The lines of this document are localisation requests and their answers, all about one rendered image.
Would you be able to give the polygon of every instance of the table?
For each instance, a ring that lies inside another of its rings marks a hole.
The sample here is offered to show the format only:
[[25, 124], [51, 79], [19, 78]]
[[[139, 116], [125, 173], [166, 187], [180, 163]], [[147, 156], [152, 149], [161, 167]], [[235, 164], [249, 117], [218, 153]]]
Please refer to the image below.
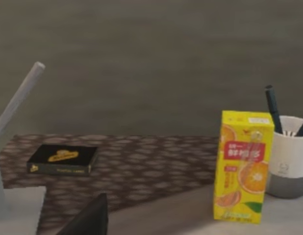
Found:
[[303, 197], [266, 195], [260, 225], [213, 219], [213, 186], [112, 213], [109, 235], [303, 235]]
[[[91, 176], [27, 174], [26, 161], [43, 143], [98, 146]], [[5, 188], [47, 187], [40, 235], [62, 227], [101, 192], [115, 212], [211, 184], [217, 143], [200, 136], [16, 135], [0, 153], [0, 167]]]

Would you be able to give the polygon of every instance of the orange fruit image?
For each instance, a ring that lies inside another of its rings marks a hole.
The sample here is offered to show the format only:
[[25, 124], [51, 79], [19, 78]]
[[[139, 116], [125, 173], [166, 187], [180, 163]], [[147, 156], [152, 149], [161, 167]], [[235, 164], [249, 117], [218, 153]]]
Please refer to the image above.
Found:
[[241, 200], [241, 192], [235, 191], [230, 192], [221, 197], [217, 197], [215, 203], [220, 207], [233, 207], [238, 204]]
[[219, 140], [220, 149], [223, 150], [225, 144], [228, 141], [234, 141], [235, 139], [236, 139], [235, 131], [227, 125], [222, 125], [221, 136]]
[[247, 163], [238, 173], [240, 186], [249, 193], [263, 193], [266, 188], [268, 163]]

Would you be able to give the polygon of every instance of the drink carton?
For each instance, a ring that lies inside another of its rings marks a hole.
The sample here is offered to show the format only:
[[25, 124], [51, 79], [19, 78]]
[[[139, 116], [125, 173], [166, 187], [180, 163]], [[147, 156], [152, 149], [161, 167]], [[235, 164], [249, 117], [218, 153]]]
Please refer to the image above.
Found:
[[222, 112], [215, 219], [260, 223], [273, 136], [269, 113]]

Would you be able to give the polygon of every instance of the brown tablecloth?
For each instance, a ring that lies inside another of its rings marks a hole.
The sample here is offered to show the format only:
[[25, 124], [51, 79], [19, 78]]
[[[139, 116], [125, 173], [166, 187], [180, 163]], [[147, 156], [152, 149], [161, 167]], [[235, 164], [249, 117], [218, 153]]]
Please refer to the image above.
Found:
[[[112, 212], [211, 184], [217, 142], [191, 136], [16, 135], [0, 153], [0, 167], [6, 188], [47, 187], [40, 233], [63, 226], [100, 192], [108, 194]], [[98, 146], [91, 176], [27, 174], [27, 160], [43, 143]]]

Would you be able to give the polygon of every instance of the juice box top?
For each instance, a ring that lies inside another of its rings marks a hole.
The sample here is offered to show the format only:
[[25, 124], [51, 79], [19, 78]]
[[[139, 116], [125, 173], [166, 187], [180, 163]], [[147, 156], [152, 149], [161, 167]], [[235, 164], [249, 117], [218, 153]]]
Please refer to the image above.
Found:
[[222, 111], [222, 123], [227, 125], [244, 126], [267, 126], [274, 128], [275, 125], [270, 113], [242, 112], [242, 111]]

